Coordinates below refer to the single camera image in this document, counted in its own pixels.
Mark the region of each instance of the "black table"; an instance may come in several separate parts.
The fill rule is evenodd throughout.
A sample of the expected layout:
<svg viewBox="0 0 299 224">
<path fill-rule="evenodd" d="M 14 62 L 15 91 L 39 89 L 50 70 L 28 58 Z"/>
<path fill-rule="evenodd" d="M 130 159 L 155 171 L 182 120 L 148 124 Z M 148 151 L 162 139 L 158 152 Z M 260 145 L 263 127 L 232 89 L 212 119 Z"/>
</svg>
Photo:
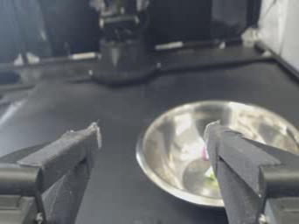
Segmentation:
<svg viewBox="0 0 299 224">
<path fill-rule="evenodd" d="M 188 102 L 228 100 L 275 111 L 299 128 L 299 84 L 275 62 L 192 70 L 126 87 L 47 81 L 0 126 L 0 155 L 98 121 L 103 148 L 78 223 L 227 223 L 224 210 L 191 205 L 160 190 L 136 163 L 136 139 L 151 121 Z"/>
</svg>

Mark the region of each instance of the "dark background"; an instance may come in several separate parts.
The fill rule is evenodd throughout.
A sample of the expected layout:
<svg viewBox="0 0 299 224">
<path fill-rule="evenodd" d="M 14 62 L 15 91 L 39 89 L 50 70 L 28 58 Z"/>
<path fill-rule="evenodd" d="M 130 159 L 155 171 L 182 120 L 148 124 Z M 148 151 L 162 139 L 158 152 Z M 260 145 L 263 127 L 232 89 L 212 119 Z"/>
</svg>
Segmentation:
<svg viewBox="0 0 299 224">
<path fill-rule="evenodd" d="M 258 20 L 260 0 L 152 0 L 150 46 L 231 39 Z M 90 0 L 0 0 L 0 63 L 19 53 L 42 58 L 99 50 L 99 14 Z"/>
</svg>

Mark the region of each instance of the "stainless steel bowl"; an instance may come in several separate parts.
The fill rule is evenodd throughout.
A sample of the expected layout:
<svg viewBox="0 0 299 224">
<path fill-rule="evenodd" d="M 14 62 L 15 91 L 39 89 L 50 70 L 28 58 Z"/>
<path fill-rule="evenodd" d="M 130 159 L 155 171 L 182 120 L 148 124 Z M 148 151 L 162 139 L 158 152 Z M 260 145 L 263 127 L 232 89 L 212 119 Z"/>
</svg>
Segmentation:
<svg viewBox="0 0 299 224">
<path fill-rule="evenodd" d="M 263 144 L 299 153 L 299 132 L 271 111 L 232 101 L 203 101 L 170 110 L 151 124 L 136 146 L 148 178 L 175 197 L 206 207 L 223 207 L 219 186 L 206 172 L 203 133 L 208 123 L 240 131 Z"/>
</svg>

